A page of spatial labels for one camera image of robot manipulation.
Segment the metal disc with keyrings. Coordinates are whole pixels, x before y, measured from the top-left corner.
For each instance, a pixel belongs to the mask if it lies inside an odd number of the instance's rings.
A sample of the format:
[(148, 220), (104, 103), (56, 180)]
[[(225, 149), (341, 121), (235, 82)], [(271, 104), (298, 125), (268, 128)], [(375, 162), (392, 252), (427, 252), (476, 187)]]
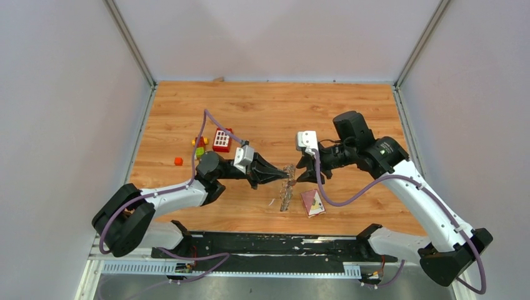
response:
[(295, 172), (296, 172), (296, 168), (293, 164), (287, 165), (283, 169), (289, 173), (289, 179), (287, 179), (282, 184), (282, 188), (280, 190), (280, 198), (281, 198), (280, 211), (281, 212), (287, 211), (290, 205), (291, 199), (293, 197), (294, 186), (291, 186), (289, 184), (289, 180), (295, 179)]

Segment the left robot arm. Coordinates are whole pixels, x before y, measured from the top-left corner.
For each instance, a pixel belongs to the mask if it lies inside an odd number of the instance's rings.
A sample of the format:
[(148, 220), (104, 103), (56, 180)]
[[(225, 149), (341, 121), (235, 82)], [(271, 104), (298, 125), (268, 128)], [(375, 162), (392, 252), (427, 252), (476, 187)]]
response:
[(185, 258), (191, 252), (190, 239), (176, 225), (156, 223), (156, 218), (213, 203), (225, 191), (222, 184), (225, 179), (246, 180), (251, 188), (257, 189), (261, 184), (288, 178), (288, 172), (273, 166), (257, 152), (225, 159), (209, 151), (187, 182), (144, 190), (132, 183), (122, 185), (91, 224), (100, 236), (102, 254), (120, 258), (145, 244), (149, 248), (166, 248), (174, 257)]

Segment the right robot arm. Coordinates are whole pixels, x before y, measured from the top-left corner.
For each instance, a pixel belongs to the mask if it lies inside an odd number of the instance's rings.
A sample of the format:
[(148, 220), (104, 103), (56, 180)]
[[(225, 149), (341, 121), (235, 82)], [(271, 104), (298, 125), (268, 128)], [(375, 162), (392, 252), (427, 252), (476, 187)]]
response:
[(391, 137), (376, 138), (361, 113), (344, 112), (332, 122), (338, 135), (332, 146), (323, 146), (315, 131), (296, 134), (296, 149), (302, 154), (298, 181), (322, 187), (334, 169), (354, 165), (369, 173), (373, 184), (387, 187), (425, 231), (424, 236), (414, 236), (373, 224), (358, 236), (359, 257), (372, 261), (379, 255), (392, 256), (417, 264), (440, 286), (460, 281), (461, 274), (476, 264), (484, 282), (481, 254), (493, 241), (491, 233), (459, 217), (434, 192), (404, 148)]

